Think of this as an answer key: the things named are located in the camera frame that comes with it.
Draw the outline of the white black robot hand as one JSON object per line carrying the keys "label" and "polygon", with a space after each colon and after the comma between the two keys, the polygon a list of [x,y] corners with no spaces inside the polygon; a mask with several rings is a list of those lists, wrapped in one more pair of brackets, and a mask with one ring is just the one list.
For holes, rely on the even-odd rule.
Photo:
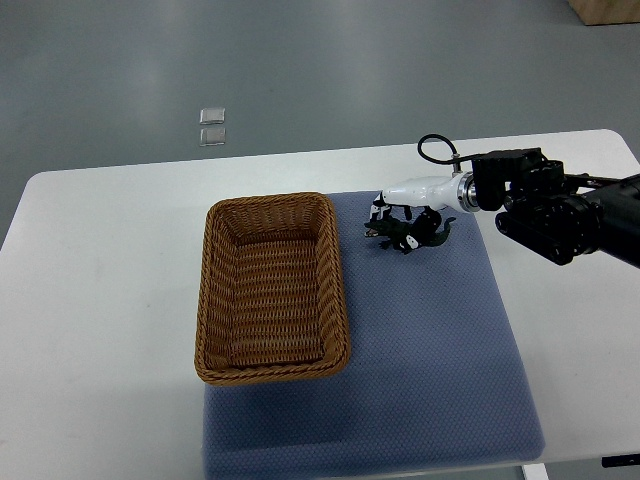
{"label": "white black robot hand", "polygon": [[471,173],[410,179],[388,187],[373,200],[368,222],[389,217],[412,222],[420,215],[446,220],[441,216],[446,208],[462,213],[479,210]]}

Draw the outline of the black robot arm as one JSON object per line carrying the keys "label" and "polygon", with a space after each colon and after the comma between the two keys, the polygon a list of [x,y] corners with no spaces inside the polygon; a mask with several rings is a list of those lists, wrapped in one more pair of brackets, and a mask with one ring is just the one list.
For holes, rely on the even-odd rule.
{"label": "black robot arm", "polygon": [[557,265],[602,251],[639,266],[639,176],[570,175],[539,148],[469,157],[480,209],[500,233]]}

